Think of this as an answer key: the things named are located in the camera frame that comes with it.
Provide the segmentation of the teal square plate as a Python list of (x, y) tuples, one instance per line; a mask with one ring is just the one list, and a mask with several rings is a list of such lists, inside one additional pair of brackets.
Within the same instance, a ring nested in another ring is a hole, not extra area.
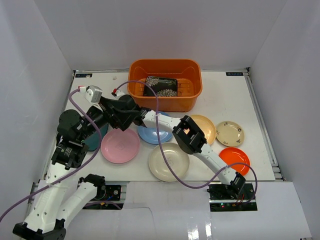
[[(100, 128), (100, 133), (102, 138), (104, 138), (104, 136), (107, 134), (108, 128), (109, 128), (108, 124)], [(94, 152), (100, 146), (99, 134), (95, 132), (84, 141), (84, 144), (88, 146), (89, 152)]]

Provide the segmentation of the black floral rectangular plate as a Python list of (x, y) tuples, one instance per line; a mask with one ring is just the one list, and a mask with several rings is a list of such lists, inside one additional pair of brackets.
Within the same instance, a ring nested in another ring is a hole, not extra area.
[(177, 97), (178, 96), (178, 80), (175, 78), (148, 76), (145, 80), (143, 90), (144, 97)]

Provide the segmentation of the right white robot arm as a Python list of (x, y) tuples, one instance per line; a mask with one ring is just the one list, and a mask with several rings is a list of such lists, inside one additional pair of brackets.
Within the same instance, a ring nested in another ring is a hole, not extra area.
[(215, 177), (224, 185), (226, 195), (236, 200), (244, 193), (246, 179), (227, 164), (213, 151), (204, 132), (188, 115), (182, 118), (165, 116), (159, 113), (159, 100), (156, 109), (140, 107), (128, 94), (119, 99), (102, 97), (99, 105), (103, 115), (114, 129), (127, 130), (131, 124), (172, 132), (180, 149), (188, 155), (201, 160)]

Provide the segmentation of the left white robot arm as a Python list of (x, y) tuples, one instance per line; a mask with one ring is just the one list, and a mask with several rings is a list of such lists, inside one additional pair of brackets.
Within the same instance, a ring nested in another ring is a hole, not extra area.
[(89, 150), (85, 140), (96, 134), (102, 140), (101, 128), (112, 122), (114, 100), (101, 97), (97, 106), (80, 114), (74, 109), (65, 110), (59, 117), (56, 148), (51, 158), (45, 183), (34, 193), (38, 195), (33, 209), (23, 222), (16, 223), (12, 233), (25, 240), (63, 240), (67, 227), (79, 211), (91, 200), (105, 196), (106, 180), (89, 174), (80, 178), (75, 193), (64, 200), (74, 184), (75, 173), (86, 164)]

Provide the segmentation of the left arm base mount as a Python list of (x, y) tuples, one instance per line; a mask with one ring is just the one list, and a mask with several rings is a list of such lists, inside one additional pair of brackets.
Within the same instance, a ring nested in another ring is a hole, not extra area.
[(105, 185), (99, 187), (96, 196), (87, 203), (84, 210), (121, 210), (121, 185)]

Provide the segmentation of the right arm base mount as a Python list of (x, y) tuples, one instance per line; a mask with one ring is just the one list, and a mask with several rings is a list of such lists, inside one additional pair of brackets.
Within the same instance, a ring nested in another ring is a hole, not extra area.
[(254, 212), (258, 210), (256, 197), (249, 203), (245, 203), (254, 193), (254, 187), (251, 183), (246, 183), (237, 197), (228, 195), (225, 187), (221, 184), (210, 184), (207, 192), (211, 212)]

